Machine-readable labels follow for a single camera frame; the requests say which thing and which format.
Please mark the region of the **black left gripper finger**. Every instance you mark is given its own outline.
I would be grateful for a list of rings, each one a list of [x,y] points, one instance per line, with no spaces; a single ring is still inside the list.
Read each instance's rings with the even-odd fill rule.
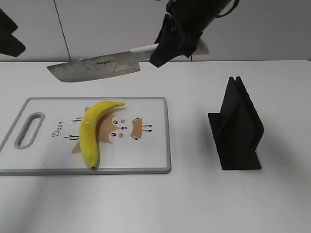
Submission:
[[[7,33],[13,33],[18,28],[17,24],[2,9],[0,9],[0,28]]]
[[[25,46],[11,34],[0,32],[0,53],[12,57],[18,57],[26,50]]]

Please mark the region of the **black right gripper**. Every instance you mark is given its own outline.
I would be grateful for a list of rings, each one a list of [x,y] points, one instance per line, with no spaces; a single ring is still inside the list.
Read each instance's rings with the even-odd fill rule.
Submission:
[[[201,36],[209,24],[227,16],[232,9],[221,11],[230,0],[170,0],[166,4],[166,14],[156,39],[156,48],[149,62],[161,67],[170,60],[184,55],[205,55],[208,47]]]

